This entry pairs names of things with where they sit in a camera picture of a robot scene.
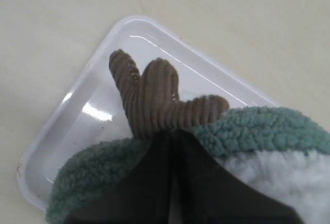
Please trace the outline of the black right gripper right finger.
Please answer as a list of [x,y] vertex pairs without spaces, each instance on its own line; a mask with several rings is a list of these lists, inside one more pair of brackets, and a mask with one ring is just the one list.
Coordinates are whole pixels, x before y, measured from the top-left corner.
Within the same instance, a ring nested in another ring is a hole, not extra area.
[[303,223],[292,207],[230,174],[191,133],[171,136],[183,223]]

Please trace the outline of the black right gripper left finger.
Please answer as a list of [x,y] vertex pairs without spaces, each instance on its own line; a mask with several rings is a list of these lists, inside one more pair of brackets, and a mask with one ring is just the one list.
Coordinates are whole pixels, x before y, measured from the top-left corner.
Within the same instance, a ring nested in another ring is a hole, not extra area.
[[65,223],[168,223],[170,133],[160,132],[137,166],[101,197],[72,211]]

